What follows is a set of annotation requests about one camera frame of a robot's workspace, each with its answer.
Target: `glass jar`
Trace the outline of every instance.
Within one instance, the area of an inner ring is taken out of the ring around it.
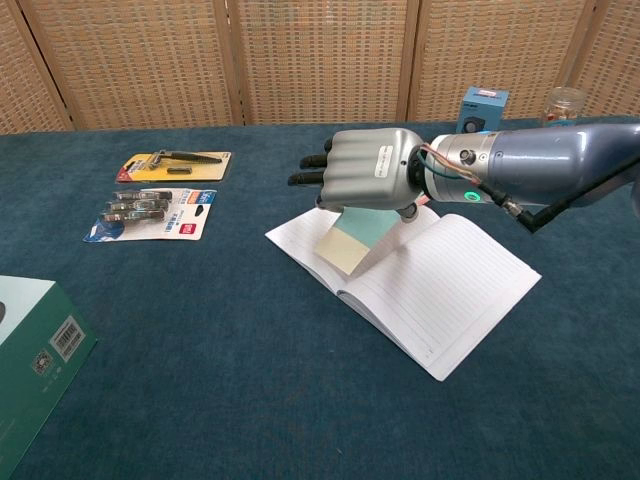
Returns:
[[[584,108],[587,95],[571,87],[556,87],[551,90],[542,114],[542,126],[575,125]]]

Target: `small blue box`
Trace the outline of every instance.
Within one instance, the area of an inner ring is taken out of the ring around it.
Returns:
[[[508,98],[506,90],[469,87],[460,107],[456,133],[497,130]]]

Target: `box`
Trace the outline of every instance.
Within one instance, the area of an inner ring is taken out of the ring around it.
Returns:
[[[497,130],[509,92],[470,87],[462,100],[456,133]]]
[[[0,276],[0,479],[11,475],[95,343],[57,283]]]

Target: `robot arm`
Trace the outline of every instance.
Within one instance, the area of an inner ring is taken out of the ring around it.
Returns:
[[[326,155],[300,162],[290,185],[322,186],[317,205],[396,210],[407,221],[424,192],[441,202],[496,203],[531,232],[569,206],[635,182],[640,216],[640,125],[580,125],[441,135],[431,145],[402,128],[346,130]],[[535,215],[522,205],[548,205]]]

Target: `cable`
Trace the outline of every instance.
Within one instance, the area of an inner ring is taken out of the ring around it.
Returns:
[[[424,150],[429,152],[433,156],[433,158],[440,165],[442,165],[445,168],[449,168],[449,169],[453,170],[458,175],[460,175],[463,178],[466,178],[467,180],[469,180],[474,185],[478,185],[478,184],[482,183],[482,180],[479,177],[477,177],[474,173],[470,172],[469,170],[467,170],[465,168],[462,168],[459,165],[456,165],[455,163],[450,161],[447,157],[442,155],[440,152],[438,152],[435,148],[433,148],[428,143],[423,143],[421,148],[423,148]]]
[[[535,233],[551,220],[560,215],[562,212],[564,212],[571,206],[573,202],[578,200],[580,197],[585,196],[587,193],[595,190],[600,185],[608,182],[612,178],[616,177],[626,170],[629,170],[631,167],[634,167],[637,164],[640,164],[640,157],[634,158],[633,160],[621,165],[615,170],[612,170],[608,174],[603,175],[599,179],[585,185],[572,194],[567,195],[560,200],[557,200],[556,202],[549,205],[548,207],[543,208],[536,214],[533,214],[528,210],[524,210],[518,203],[514,202],[509,195],[501,192],[500,190],[494,189],[486,183],[480,183],[478,185],[478,188],[487,193],[493,200],[493,203],[504,208],[511,216],[515,217],[516,220],[527,230],[529,230],[531,233]]]
[[[431,173],[438,175],[440,177],[444,177],[444,178],[450,178],[451,180],[461,180],[462,177],[460,175],[447,175],[446,173],[442,173],[442,172],[438,172],[436,170],[433,169],[433,167],[431,167],[428,163],[427,160],[422,156],[422,150],[418,150],[417,152],[418,155],[418,160],[420,160],[420,163],[422,164],[422,166],[424,168],[426,168],[427,170],[429,170]]]

